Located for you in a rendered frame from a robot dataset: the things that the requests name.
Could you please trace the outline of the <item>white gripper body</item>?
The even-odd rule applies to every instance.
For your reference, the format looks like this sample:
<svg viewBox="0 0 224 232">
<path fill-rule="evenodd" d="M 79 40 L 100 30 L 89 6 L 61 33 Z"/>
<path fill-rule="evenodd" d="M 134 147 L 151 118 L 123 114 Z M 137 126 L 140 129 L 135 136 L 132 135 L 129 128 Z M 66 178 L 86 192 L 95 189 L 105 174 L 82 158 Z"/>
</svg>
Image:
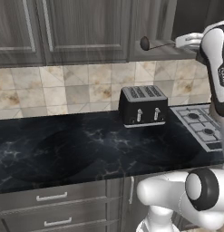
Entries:
<svg viewBox="0 0 224 232">
<path fill-rule="evenodd" d="M 175 40 L 177 48 L 198 50 L 203 38 L 201 33 L 190 33 L 179 36 Z"/>
</svg>

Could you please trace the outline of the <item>black ladle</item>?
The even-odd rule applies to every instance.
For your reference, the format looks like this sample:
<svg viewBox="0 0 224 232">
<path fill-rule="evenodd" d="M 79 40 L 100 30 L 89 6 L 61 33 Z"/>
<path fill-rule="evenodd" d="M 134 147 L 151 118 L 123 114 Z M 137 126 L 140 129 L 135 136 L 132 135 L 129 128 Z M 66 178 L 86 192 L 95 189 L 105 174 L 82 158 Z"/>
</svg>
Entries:
<svg viewBox="0 0 224 232">
<path fill-rule="evenodd" d="M 157 45 L 157 46 L 153 46 L 151 47 L 151 43 L 150 40 L 148 39 L 147 36 L 143 36 L 140 40 L 140 47 L 143 51 L 149 51 L 149 50 L 153 50 L 153 49 L 157 49 L 157 48 L 161 48 L 164 46 L 162 45 Z"/>
</svg>

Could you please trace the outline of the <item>grey base cabinet door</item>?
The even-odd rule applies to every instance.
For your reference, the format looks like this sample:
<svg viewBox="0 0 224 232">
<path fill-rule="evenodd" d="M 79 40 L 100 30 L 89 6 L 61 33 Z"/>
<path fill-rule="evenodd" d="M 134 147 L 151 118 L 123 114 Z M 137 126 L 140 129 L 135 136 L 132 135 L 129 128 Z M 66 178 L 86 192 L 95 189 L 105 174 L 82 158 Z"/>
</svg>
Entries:
<svg viewBox="0 0 224 232">
<path fill-rule="evenodd" d="M 121 232 L 136 232 L 137 226 L 144 220 L 148 213 L 148 207 L 144 206 L 137 197 L 137 185 L 149 175 L 134 176 L 134 191 L 132 204 L 129 204 L 131 177 L 124 179 L 122 199 L 122 224 Z"/>
</svg>

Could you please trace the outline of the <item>dark range hood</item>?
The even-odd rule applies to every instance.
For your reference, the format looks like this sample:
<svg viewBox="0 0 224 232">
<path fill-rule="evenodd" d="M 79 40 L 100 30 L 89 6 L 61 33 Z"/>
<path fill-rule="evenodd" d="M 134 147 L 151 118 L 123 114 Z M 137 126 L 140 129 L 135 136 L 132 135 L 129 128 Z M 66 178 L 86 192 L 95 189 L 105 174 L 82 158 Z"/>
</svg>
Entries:
<svg viewBox="0 0 224 232">
<path fill-rule="evenodd" d="M 201 33 L 207 26 L 224 20 L 224 0 L 178 0 L 172 39 Z"/>
</svg>

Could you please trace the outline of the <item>black toaster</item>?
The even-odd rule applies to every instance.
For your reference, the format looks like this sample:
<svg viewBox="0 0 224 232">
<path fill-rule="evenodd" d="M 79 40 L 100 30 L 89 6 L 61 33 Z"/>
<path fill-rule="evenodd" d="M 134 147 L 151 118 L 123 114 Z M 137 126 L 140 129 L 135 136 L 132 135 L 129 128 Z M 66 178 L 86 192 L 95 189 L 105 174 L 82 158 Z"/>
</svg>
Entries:
<svg viewBox="0 0 224 232">
<path fill-rule="evenodd" d="M 122 87 L 118 111 L 126 128 L 163 125 L 168 98 L 156 85 Z"/>
</svg>

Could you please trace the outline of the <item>grey gas hob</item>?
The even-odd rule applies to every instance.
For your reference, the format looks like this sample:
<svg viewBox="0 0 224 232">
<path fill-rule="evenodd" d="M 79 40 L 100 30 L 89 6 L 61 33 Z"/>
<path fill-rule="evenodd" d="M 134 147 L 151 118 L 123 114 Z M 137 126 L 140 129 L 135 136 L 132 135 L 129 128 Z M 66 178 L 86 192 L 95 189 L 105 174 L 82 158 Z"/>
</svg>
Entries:
<svg viewBox="0 0 224 232">
<path fill-rule="evenodd" d="M 173 106 L 170 109 L 205 151 L 222 151 L 220 126 L 209 116 L 208 104 Z"/>
</svg>

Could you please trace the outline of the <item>grey drawer front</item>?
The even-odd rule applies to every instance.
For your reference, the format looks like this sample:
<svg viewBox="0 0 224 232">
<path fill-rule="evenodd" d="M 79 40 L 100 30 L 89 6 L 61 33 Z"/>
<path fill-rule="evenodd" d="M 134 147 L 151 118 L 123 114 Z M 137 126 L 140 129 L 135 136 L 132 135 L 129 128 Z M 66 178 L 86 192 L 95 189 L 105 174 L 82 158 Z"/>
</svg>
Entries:
<svg viewBox="0 0 224 232">
<path fill-rule="evenodd" d="M 29 212 L 19 212 L 10 216 L 4 216 L 4 221 L 11 232 L 30 232 L 40 229 L 53 228 L 44 227 L 45 221 L 52 222 L 65 220 L 69 217 L 72 217 L 72 223 L 62 226 L 71 226 L 73 224 L 103 220 L 105 219 L 105 204 L 76 204 L 61 207 L 43 208 Z"/>
<path fill-rule="evenodd" d="M 67 198 L 36 201 L 36 196 L 47 197 L 61 195 L 68 192 Z M 0 194 L 0 212 L 20 208 L 39 207 L 48 204 L 62 203 L 71 200 L 83 200 L 87 198 L 98 198 L 105 196 L 105 181 L 72 184 L 53 188 L 40 188 L 34 190 L 20 191 L 14 193 Z"/>
</svg>

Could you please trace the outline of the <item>dark grey wall cabinet door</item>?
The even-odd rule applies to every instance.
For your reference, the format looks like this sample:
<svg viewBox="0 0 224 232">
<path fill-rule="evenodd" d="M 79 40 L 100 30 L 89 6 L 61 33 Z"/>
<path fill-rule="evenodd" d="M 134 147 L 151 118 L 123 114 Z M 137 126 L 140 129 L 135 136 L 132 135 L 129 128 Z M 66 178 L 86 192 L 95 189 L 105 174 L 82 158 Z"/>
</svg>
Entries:
<svg viewBox="0 0 224 232">
<path fill-rule="evenodd" d="M 127 61 L 131 0 L 46 0 L 53 52 L 49 50 L 43 2 L 35 1 L 48 65 Z"/>
<path fill-rule="evenodd" d="M 131 37 L 129 60 L 159 61 L 192 59 L 195 53 L 189 49 L 178 49 L 171 38 L 178 0 L 133 0 L 131 15 Z M 147 36 L 151 47 L 161 48 L 143 51 L 140 40 Z"/>
<path fill-rule="evenodd" d="M 35 0 L 26 0 L 34 34 L 31 51 L 22 0 L 0 0 L 0 68 L 41 66 L 44 48 Z"/>
</svg>

